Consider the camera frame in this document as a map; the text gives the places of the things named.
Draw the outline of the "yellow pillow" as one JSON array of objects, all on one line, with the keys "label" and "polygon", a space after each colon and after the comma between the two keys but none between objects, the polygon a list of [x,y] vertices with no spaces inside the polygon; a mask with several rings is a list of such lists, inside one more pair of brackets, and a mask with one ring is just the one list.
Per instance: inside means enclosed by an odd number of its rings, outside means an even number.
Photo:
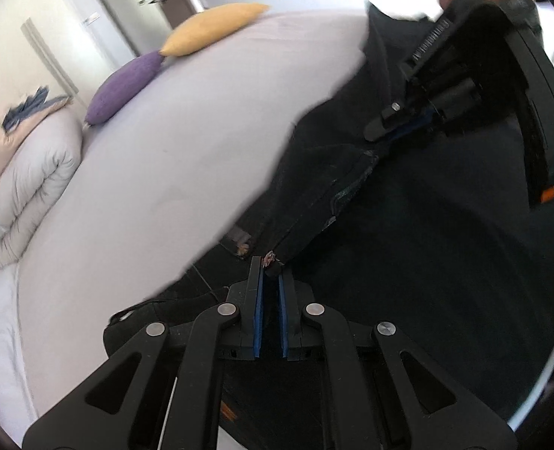
[{"label": "yellow pillow", "polygon": [[269,8],[261,3],[229,3],[206,9],[175,27],[159,53],[164,57],[194,54],[253,23]]}]

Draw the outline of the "black denim pants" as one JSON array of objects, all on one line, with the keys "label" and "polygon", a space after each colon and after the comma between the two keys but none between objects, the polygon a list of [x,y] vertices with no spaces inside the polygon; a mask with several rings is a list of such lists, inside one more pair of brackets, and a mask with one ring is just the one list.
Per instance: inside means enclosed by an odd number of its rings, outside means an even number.
[{"label": "black denim pants", "polygon": [[105,350],[194,320],[261,256],[348,320],[394,323],[519,427],[554,366],[554,200],[529,207],[518,124],[384,151],[364,136],[430,29],[371,8],[364,62],[297,122],[267,189],[181,278],[114,314]]}]

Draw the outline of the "folded white beige duvet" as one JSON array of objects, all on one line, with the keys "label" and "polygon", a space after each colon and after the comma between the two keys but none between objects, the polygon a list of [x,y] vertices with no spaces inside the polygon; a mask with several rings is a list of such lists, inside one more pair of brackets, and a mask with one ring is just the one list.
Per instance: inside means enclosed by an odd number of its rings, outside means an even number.
[{"label": "folded white beige duvet", "polygon": [[21,259],[81,163],[83,125],[58,96],[7,131],[0,111],[0,268]]}]

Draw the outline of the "purple pillow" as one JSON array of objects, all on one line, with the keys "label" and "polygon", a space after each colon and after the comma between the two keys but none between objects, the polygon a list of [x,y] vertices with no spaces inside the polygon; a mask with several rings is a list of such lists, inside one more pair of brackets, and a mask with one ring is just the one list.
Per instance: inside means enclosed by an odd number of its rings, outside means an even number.
[{"label": "purple pillow", "polygon": [[155,51],[130,60],[112,73],[95,92],[84,122],[106,123],[156,77],[164,60]]}]

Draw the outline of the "cream wardrobe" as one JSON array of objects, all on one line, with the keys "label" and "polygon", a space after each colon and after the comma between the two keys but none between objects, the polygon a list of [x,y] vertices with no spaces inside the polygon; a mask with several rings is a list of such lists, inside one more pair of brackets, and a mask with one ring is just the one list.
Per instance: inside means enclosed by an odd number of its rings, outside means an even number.
[{"label": "cream wardrobe", "polygon": [[102,0],[0,0],[0,109],[41,86],[67,95],[84,117],[134,51]]}]

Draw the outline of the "white bed mattress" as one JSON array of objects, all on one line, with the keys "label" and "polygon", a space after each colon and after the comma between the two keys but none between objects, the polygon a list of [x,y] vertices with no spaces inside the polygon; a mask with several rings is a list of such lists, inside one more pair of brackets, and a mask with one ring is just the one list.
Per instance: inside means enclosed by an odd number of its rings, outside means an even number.
[{"label": "white bed mattress", "polygon": [[264,188],[291,128],[358,67],[359,11],[268,15],[170,63],[106,124],[20,262],[0,269],[0,426],[103,361],[116,312],[179,278]]}]

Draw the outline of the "folded blue patterned cloth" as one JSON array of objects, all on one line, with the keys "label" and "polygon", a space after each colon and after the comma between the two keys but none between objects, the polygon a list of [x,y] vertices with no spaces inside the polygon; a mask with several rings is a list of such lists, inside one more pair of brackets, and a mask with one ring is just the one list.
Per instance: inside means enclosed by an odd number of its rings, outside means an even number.
[{"label": "folded blue patterned cloth", "polygon": [[22,102],[13,108],[10,108],[2,121],[2,129],[6,134],[14,131],[21,121],[26,120],[31,115],[38,111],[42,111],[46,107],[47,98],[49,95],[48,86],[40,86],[35,93],[27,96]]}]

